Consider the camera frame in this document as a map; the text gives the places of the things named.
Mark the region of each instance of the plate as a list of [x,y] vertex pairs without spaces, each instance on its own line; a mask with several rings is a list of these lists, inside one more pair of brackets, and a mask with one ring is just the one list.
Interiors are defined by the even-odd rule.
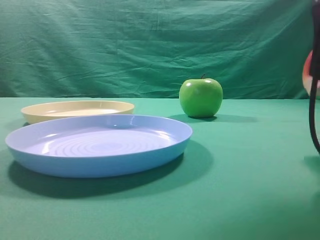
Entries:
[[122,101],[60,101],[31,105],[21,112],[29,124],[48,120],[106,114],[133,114],[135,106]]
[[5,139],[25,168],[56,177],[101,178],[138,173],[179,157],[192,128],[159,116],[110,114],[44,121]]

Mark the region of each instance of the cream plate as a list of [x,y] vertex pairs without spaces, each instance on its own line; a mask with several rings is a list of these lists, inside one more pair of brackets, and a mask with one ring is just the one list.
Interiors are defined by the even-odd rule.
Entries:
[[135,106],[122,101],[61,101],[27,106],[21,112],[29,124],[68,117],[133,114]]

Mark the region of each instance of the green backdrop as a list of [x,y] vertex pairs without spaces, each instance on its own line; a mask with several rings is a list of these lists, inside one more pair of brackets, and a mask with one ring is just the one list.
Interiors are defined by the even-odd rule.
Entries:
[[306,98],[311,0],[1,0],[0,97]]

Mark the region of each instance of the green cloth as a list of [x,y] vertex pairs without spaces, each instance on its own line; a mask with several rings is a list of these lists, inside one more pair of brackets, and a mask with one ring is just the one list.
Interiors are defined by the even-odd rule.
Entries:
[[311,0],[1,0],[0,97],[300,99]]
[[320,239],[307,100],[224,100],[216,119],[196,120],[178,99],[120,99],[194,133],[183,159],[94,180],[25,170],[5,146],[22,107],[56,100],[66,99],[0,98],[1,240]]

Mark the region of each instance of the green tablecloth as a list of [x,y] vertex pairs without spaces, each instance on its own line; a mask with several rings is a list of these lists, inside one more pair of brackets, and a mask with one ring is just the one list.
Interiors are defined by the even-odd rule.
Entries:
[[320,158],[307,100],[224,100],[216,119],[196,120],[178,99],[121,99],[136,114],[188,123],[183,159],[104,179],[14,163],[4,139],[25,123],[20,109],[65,100],[0,98],[0,240],[320,239]]

